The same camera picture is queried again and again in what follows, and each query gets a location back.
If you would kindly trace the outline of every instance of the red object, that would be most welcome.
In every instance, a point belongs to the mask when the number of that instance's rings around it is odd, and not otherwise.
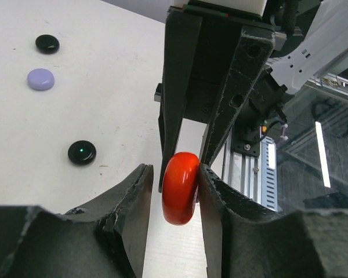
[[[162,210],[174,225],[191,220],[197,198],[197,170],[200,161],[190,152],[179,152],[169,161],[162,182]]]

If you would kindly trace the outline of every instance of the white tabletop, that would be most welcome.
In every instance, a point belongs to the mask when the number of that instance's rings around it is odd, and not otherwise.
[[[0,0],[0,204],[65,213],[140,163],[153,164],[144,277],[203,278],[199,208],[189,224],[169,225],[157,192],[161,147],[153,97],[162,77],[164,28],[98,0]],[[37,52],[42,34],[58,38],[58,53]],[[34,68],[52,71],[54,88],[31,90],[26,76]],[[198,153],[204,128],[184,121],[178,151]],[[92,165],[68,161],[78,140],[96,146]]]

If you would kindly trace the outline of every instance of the purple disc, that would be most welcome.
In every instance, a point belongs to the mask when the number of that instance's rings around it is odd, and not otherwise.
[[[54,75],[44,68],[37,68],[27,75],[27,82],[30,88],[38,91],[48,90],[54,86]]]

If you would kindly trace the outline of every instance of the black disc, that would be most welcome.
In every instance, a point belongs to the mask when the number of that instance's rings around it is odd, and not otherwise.
[[[87,165],[94,161],[97,150],[88,141],[77,141],[68,149],[68,158],[76,165]]]
[[[59,49],[59,41],[51,35],[41,35],[35,41],[36,47],[41,53],[53,54]]]

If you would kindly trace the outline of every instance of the screw hole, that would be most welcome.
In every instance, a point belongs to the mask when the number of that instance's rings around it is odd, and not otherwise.
[[[248,49],[248,55],[250,58],[257,58],[260,55],[260,47],[258,45],[252,45]]]
[[[244,102],[244,97],[240,94],[236,94],[231,101],[231,104],[234,108],[238,108]]]

